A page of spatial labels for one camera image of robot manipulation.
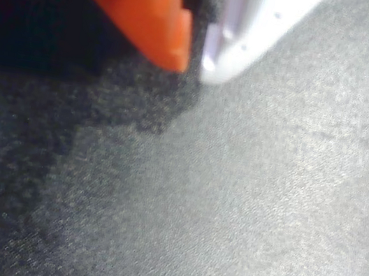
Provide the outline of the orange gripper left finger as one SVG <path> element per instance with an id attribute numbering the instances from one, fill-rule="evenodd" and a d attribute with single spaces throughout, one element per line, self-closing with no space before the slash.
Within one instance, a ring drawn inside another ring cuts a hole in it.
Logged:
<path id="1" fill-rule="evenodd" d="M 191 52 L 192 13 L 182 0 L 94 0 L 153 64 L 184 72 Z"/>

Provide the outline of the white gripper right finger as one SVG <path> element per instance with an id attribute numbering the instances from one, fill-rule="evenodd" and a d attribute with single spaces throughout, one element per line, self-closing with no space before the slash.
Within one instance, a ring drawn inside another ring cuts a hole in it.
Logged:
<path id="1" fill-rule="evenodd" d="M 208 25 L 199 80 L 220 85 L 239 76 L 323 0 L 225 0 Z"/>

